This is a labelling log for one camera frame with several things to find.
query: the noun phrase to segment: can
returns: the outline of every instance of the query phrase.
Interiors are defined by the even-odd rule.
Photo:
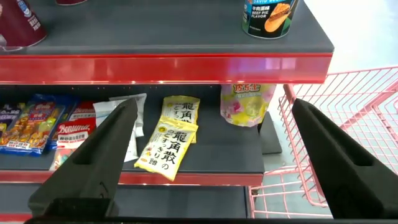
[[[24,0],[0,0],[0,34],[5,49],[35,45],[47,35]]]
[[[76,4],[83,3],[87,0],[55,0],[55,2],[60,6],[73,6]]]
[[[286,35],[299,0],[245,0],[243,30],[254,37],[276,39]]]

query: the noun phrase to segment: pink shopping cart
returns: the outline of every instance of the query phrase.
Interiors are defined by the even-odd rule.
[[[265,184],[250,188],[253,218],[331,217],[292,115],[296,98],[316,106],[398,174],[398,67],[329,74],[322,85],[284,90],[279,110],[296,165],[266,172]]]

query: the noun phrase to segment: packaged candy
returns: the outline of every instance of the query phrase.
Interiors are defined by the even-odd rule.
[[[133,132],[131,133],[131,138],[129,142],[129,147],[127,149],[126,157],[124,158],[125,162],[134,160],[138,158],[137,155],[137,144],[136,144],[136,137],[142,137],[144,132],[142,130],[143,123],[143,114],[144,114],[144,103],[146,99],[146,93],[132,95],[132,96],[122,96],[122,100],[114,100],[108,102],[99,102],[93,104],[95,113],[96,113],[96,125],[97,127],[108,117],[109,114],[123,101],[134,98],[137,102],[137,119],[136,123],[134,124]],[[138,123],[141,121],[141,126],[139,130],[137,130]]]
[[[82,118],[59,124],[57,150],[50,170],[58,169],[94,130],[94,118]]]
[[[200,99],[191,96],[168,96],[163,99],[162,115],[169,118],[197,123]],[[197,142],[196,134],[191,143]]]
[[[6,104],[0,109],[0,137],[24,108],[25,103],[18,103],[16,105]]]
[[[221,86],[221,115],[231,124],[253,127],[262,122],[275,92],[274,84]]]
[[[195,124],[162,115],[134,167],[162,174],[174,181],[182,158],[197,130],[198,126]]]
[[[0,150],[11,154],[41,155],[62,113],[66,96],[36,94],[0,139]]]
[[[65,111],[61,115],[60,121],[58,122],[59,125],[62,122],[68,121],[69,117],[71,116],[72,111],[75,109],[77,104],[77,99],[71,98],[70,104],[67,105]],[[47,141],[47,149],[57,149],[57,141],[58,141],[58,129],[56,128],[54,134],[50,137],[50,140]]]
[[[83,101],[73,110],[69,121],[76,121],[82,118],[95,118],[95,110],[92,101]]]

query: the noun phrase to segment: store shelf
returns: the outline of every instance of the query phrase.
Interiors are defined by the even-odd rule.
[[[242,0],[31,5],[48,37],[0,52],[0,83],[322,83],[334,49],[303,1],[277,40],[244,33]]]
[[[89,99],[147,93],[144,108],[144,137],[137,138],[141,154],[159,118],[162,100],[169,95],[189,95],[201,99],[198,143],[191,144],[174,182],[159,174],[133,168],[126,162],[120,184],[200,184],[260,185],[264,173],[261,141],[257,127],[242,128],[227,123],[220,115],[219,85],[136,85],[136,86],[5,86],[0,91],[8,100],[19,101],[32,93],[69,93]],[[0,182],[45,181],[51,172],[54,151],[41,157],[0,154]]]
[[[0,222],[23,222],[38,184],[1,184]],[[154,218],[247,218],[245,187],[124,186],[114,198],[119,216]]]

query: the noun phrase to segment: white package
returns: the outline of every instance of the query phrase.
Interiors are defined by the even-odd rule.
[[[124,158],[124,162],[138,159],[136,137],[141,137],[144,135],[144,132],[142,130],[142,127],[144,125],[142,116],[144,114],[144,103],[145,103],[146,96],[147,96],[146,93],[132,95],[132,96],[121,96],[121,97],[117,97],[119,99],[122,98],[120,100],[99,102],[99,103],[93,104],[94,109],[95,109],[95,114],[96,114],[96,126],[98,127],[108,117],[108,115],[112,113],[112,111],[119,104],[121,104],[123,101],[128,100],[130,98],[135,98],[136,103],[137,103],[137,109],[138,109],[137,120],[134,124],[134,128],[131,133],[129,147],[127,149],[127,153]]]
[[[118,96],[118,97],[110,97],[109,100],[128,100],[134,98],[137,102],[137,120],[134,125],[134,130],[136,132],[136,137],[144,136],[144,104],[147,98],[146,93],[131,95],[131,96]]]

